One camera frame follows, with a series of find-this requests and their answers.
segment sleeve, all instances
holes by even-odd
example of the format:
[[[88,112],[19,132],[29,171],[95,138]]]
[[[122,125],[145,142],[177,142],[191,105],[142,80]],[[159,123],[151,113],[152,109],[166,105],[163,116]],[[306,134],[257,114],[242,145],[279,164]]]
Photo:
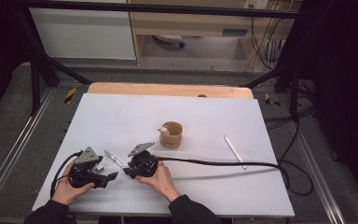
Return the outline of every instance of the sleeve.
[[[222,224],[220,219],[203,204],[182,195],[169,205],[172,224]]]
[[[68,223],[69,206],[49,200],[45,206],[36,209],[25,220],[24,224],[64,224]]]

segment hand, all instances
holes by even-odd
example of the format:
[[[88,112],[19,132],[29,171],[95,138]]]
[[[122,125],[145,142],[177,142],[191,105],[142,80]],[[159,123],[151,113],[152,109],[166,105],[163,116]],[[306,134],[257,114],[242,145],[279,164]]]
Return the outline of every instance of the hand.
[[[94,187],[94,183],[89,183],[81,188],[75,189],[69,183],[68,176],[71,171],[72,166],[75,164],[76,160],[73,160],[69,165],[66,166],[65,171],[63,172],[63,178],[58,181],[56,191],[54,192],[53,201],[58,203],[63,203],[66,205],[71,204],[78,196],[86,193]]]
[[[162,161],[158,162],[158,168],[152,177],[137,175],[135,178],[152,187],[156,193],[164,196],[170,203],[180,196],[173,185],[170,170]]]

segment white stick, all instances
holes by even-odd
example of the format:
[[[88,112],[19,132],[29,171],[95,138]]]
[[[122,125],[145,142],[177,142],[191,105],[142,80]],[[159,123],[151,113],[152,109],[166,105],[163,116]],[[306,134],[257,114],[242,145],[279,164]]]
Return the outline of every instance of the white stick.
[[[225,135],[225,140],[226,140],[226,142],[227,142],[229,148],[231,149],[232,153],[234,153],[234,156],[237,158],[237,160],[238,160],[239,162],[243,162],[243,160],[242,160],[241,157],[240,157],[240,154],[238,154],[238,152],[237,152],[237,150],[235,149],[235,147],[232,146],[231,142],[229,141],[229,139],[228,139],[228,137],[227,137],[226,135]]]

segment white table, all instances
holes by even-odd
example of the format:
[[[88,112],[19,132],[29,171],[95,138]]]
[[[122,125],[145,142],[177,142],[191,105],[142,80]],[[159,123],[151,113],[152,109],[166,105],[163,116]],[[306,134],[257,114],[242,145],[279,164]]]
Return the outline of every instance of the white table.
[[[182,145],[167,149],[158,142],[165,121],[184,127]],[[92,147],[111,151],[124,163],[136,144],[156,142],[152,154],[206,161],[237,161],[227,135],[244,161],[276,164],[257,100],[87,93],[40,190],[33,210],[49,199],[51,181],[71,154]],[[203,203],[220,217],[293,217],[280,171],[258,166],[203,166],[165,161],[178,191]],[[102,172],[119,172],[106,189],[92,189],[70,206],[73,213],[115,216],[168,216],[168,202],[150,187],[125,175],[104,157]]]

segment wire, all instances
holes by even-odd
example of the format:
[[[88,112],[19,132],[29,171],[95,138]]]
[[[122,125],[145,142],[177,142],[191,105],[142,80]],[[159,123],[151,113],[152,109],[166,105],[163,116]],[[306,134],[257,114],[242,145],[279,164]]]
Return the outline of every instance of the wire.
[[[292,147],[293,143],[296,141],[297,134],[298,134],[298,128],[299,128],[299,127],[300,127],[300,122],[297,123],[295,136],[293,136],[292,141],[290,142],[289,146],[286,148],[286,150],[283,152],[283,155],[281,156],[281,159],[280,159],[280,161],[279,161],[279,163],[278,163],[279,166],[281,166],[284,157],[286,156],[286,154],[287,154],[287,152],[289,151],[290,147]]]
[[[310,177],[310,175],[309,175],[304,169],[302,169],[301,167],[299,167],[298,165],[296,165],[296,164],[294,164],[294,163],[292,163],[292,162],[290,162],[290,161],[280,160],[279,162],[280,162],[280,163],[284,162],[284,163],[287,163],[287,164],[289,164],[289,165],[291,165],[291,166],[296,167],[301,173],[303,173],[303,174],[307,177],[307,179],[308,179],[309,182],[310,182],[310,189],[309,189],[307,192],[305,192],[305,193],[298,192],[298,191],[295,191],[295,190],[293,190],[293,189],[291,189],[291,191],[292,191],[294,194],[299,195],[299,196],[309,196],[309,195],[311,195],[312,192],[313,192],[313,189],[314,189],[314,184],[313,184],[313,181],[312,181],[312,178]]]
[[[269,50],[269,45],[266,48],[266,55],[267,55],[266,57],[268,58],[268,65],[271,64],[271,61],[273,61],[274,62],[274,66],[273,66],[274,69],[276,67],[275,63],[278,61],[278,59],[276,59],[276,52],[275,52],[277,46],[276,46],[276,40],[271,40],[271,39],[272,39],[272,36],[275,34],[275,30],[278,28],[278,25],[280,24],[281,21],[282,21],[282,19],[279,19],[275,23],[275,25],[273,26],[272,31],[270,32],[270,35],[268,37],[268,43],[271,42],[271,46],[272,46],[271,50]]]
[[[252,46],[255,50],[256,55],[260,59],[261,63],[264,64],[264,66],[266,66],[268,69],[273,69],[273,68],[269,67],[266,64],[266,62],[264,62],[263,56],[261,55],[261,52],[260,52],[260,50],[262,50],[264,47],[259,46],[257,43],[257,39],[255,38],[255,17],[251,17],[251,31],[252,31],[252,37],[251,37]]]
[[[54,176],[53,182],[51,183],[50,198],[52,198],[53,195],[54,195],[55,188],[56,188],[56,185],[57,185],[57,181],[58,181],[59,179],[61,179],[61,178],[64,177],[64,176],[62,176],[62,177],[58,178],[58,175],[60,174],[60,172],[61,172],[63,166],[64,166],[69,160],[71,160],[71,158],[73,158],[73,157],[75,157],[75,156],[79,157],[82,153],[83,153],[83,150],[81,150],[81,151],[79,151],[79,152],[77,152],[77,153],[74,153],[74,154],[70,155],[68,158],[66,158],[66,160],[62,163],[62,165],[60,166],[60,168],[59,168],[58,171],[57,171],[57,174]]]
[[[315,106],[315,86],[313,85],[313,90],[311,90],[304,81],[302,81],[298,85],[298,93],[300,93],[302,96],[310,100],[310,102]]]
[[[307,106],[295,113],[295,116],[298,118],[304,118],[314,112],[315,108],[313,105]],[[274,123],[267,127],[268,131],[281,127],[282,125],[290,122],[293,120],[293,115],[286,116],[286,117],[279,117],[279,118],[265,118],[264,121],[266,123]]]
[[[59,180],[65,178],[65,177],[68,177],[68,176],[69,176],[69,175],[63,175],[63,176],[61,176],[60,178],[56,179],[56,181],[59,181]]]
[[[158,157],[154,159],[148,159],[148,160],[139,160],[139,161],[185,161],[190,163],[196,163],[201,165],[210,165],[210,166],[267,166],[272,167],[280,170],[285,179],[286,183],[285,186],[287,189],[290,189],[290,180],[289,180],[289,174],[279,165],[267,163],[267,162],[221,162],[221,161],[199,161],[199,160],[189,160],[189,159],[178,159],[178,158],[170,158],[170,157]]]

